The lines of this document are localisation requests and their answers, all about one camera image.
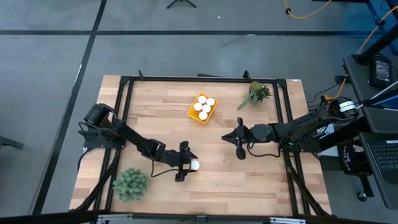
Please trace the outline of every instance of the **green artificial plant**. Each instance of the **green artificial plant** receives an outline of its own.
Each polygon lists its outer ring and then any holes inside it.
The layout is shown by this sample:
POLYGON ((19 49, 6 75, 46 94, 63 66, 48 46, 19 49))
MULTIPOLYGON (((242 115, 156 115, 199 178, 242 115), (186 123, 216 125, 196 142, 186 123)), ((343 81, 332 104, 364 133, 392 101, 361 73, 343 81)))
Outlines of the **green artificial plant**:
POLYGON ((238 110, 245 107, 249 101, 251 100, 253 104, 258 103, 258 101, 262 102, 262 99, 269 98, 268 96, 272 96, 269 92, 269 89, 262 83, 252 82, 250 84, 249 93, 243 100, 243 102, 238 106, 238 110))
POLYGON ((128 168, 113 182, 113 190, 122 202, 140 200, 147 190, 148 176, 141 170, 128 168))

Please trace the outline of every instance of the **wooden tabletop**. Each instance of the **wooden tabletop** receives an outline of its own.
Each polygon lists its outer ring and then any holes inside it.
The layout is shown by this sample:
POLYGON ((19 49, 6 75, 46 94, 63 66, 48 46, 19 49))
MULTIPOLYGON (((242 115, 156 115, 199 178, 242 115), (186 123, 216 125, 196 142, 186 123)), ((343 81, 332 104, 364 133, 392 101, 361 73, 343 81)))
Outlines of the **wooden tabletop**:
MULTIPOLYGON (((98 102, 114 106, 119 80, 120 76, 104 76, 98 102)), ((303 86, 300 80, 287 80, 287 84, 293 117, 298 118, 308 112, 303 86)), ((221 140, 222 135, 230 133, 237 126, 237 117, 242 117, 249 128, 255 124, 278 122, 273 97, 256 106, 247 105, 240 111, 236 110, 248 88, 248 83, 135 81, 127 124, 145 138, 164 142, 166 149, 178 150, 181 141, 188 141, 191 151, 199 158, 200 169, 188 174, 184 182, 175 182, 174 172, 150 179, 148 191, 138 202, 123 203, 114 195, 111 211, 291 215, 282 156, 258 158, 247 154, 246 159, 240 161, 235 155, 235 146, 221 140), (216 98, 219 102, 206 124, 187 115, 199 93, 216 98)), ((282 90, 279 91, 284 121, 287 121, 282 90)), ((256 144, 252 152, 277 154, 277 144, 256 144)), ((97 183, 103 156, 104 149, 95 149, 82 160, 70 208, 79 206, 97 183)), ((301 159, 309 191, 330 212, 319 161, 309 153, 301 153, 301 159)), ((141 169, 150 175, 150 160, 142 157, 131 143, 127 143, 122 150, 118 175, 129 167, 141 169)), ((169 168, 166 164, 156 162, 154 173, 169 168)), ((303 212, 299 190, 296 189, 299 210, 303 212)), ((104 208, 107 191, 108 185, 103 190, 100 208, 104 208)))

